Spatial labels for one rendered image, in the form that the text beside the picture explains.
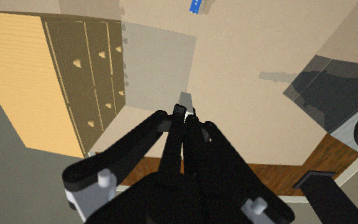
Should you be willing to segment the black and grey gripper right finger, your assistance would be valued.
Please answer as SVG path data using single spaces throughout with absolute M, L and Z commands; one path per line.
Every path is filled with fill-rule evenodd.
M 203 224 L 237 224 L 224 191 L 253 224 L 292 223 L 293 210 L 261 182 L 219 128 L 199 121 L 189 93 L 186 107 L 184 174 L 197 177 Z

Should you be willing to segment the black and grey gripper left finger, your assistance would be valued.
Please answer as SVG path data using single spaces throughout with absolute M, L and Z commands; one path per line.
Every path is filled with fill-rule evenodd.
M 181 148 L 186 93 L 181 92 L 173 114 L 157 110 L 105 151 L 71 164 L 62 173 L 71 209 L 83 222 L 109 202 L 118 187 L 152 146 L 168 132 L 149 199 L 146 224 L 173 224 L 178 211 Z

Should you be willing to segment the small tan wooden chest of drawers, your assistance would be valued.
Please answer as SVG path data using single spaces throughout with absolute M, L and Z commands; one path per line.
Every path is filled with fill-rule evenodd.
M 8 13 L 9 12 L 9 13 Z M 52 13 L 0 11 L 0 105 L 28 148 L 85 158 L 100 136 L 118 115 L 102 130 L 95 88 L 123 70 L 120 69 L 94 86 L 84 22 L 106 23 L 120 20 L 92 20 L 96 17 Z M 40 16 L 42 14 L 42 16 Z M 64 18 L 56 18 L 56 17 Z M 54 17 L 54 18 L 52 18 Z M 44 21 L 82 22 L 93 87 L 67 103 Z M 110 56 L 109 56 L 110 66 Z M 94 91 L 102 133 L 87 152 L 83 152 L 69 107 Z

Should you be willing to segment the brown wooden drawer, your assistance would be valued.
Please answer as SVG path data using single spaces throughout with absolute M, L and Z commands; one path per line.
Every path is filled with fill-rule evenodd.
M 123 68 L 121 23 L 107 23 L 111 74 Z M 122 53 L 121 53 L 122 52 Z
M 82 22 L 44 22 L 65 97 L 70 103 L 93 87 L 83 25 Z
M 113 86 L 115 113 L 117 114 L 118 111 L 125 104 L 123 70 L 112 76 L 112 86 Z
M 84 27 L 95 86 L 110 76 L 106 23 L 84 22 Z
M 69 109 L 83 152 L 85 153 L 102 133 L 94 91 L 92 90 L 75 102 Z
M 102 130 L 104 130 L 115 116 L 111 78 L 95 88 L 95 94 Z

